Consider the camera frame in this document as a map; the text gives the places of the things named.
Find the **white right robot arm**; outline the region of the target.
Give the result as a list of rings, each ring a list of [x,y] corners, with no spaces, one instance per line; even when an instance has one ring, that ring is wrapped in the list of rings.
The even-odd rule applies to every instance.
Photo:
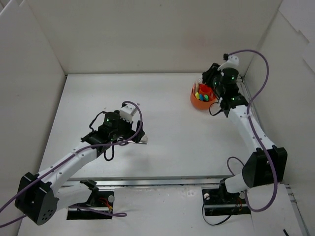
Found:
[[[218,189],[218,197],[224,203],[234,199],[238,192],[281,182],[288,156],[284,147],[277,147],[265,135],[248,111],[249,103],[237,86],[238,75],[235,68],[221,69],[217,63],[202,73],[202,83],[212,89],[220,110],[237,127],[250,154],[241,173],[225,179],[225,186]]]

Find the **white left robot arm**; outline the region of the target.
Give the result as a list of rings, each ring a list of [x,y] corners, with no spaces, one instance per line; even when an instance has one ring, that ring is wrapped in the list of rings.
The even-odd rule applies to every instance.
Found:
[[[78,184],[63,185],[88,163],[108,149],[132,141],[139,143],[145,132],[143,120],[132,129],[133,116],[139,113],[137,105],[125,103],[119,110],[103,112],[104,121],[98,129],[81,138],[80,144],[54,165],[33,175],[26,173],[20,180],[15,206],[37,225],[43,225],[59,210],[67,207],[91,207],[98,201],[96,182],[85,179]]]

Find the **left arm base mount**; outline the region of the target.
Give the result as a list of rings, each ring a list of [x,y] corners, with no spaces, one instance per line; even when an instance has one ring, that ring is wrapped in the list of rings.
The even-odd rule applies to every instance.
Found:
[[[84,203],[78,203],[80,207],[87,207],[97,211],[105,213],[113,213],[114,205],[114,191],[113,190],[102,190],[96,185],[93,180],[82,180],[80,183],[86,185],[92,194],[88,200]],[[96,212],[89,211],[87,209],[70,207],[67,212],[67,220],[109,220],[112,219],[111,215],[104,215]]]

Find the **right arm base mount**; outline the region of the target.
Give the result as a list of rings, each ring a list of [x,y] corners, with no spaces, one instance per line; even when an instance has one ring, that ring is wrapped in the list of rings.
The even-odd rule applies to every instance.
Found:
[[[202,188],[203,209],[206,216],[251,215],[240,193],[228,193],[223,180],[214,188]]]

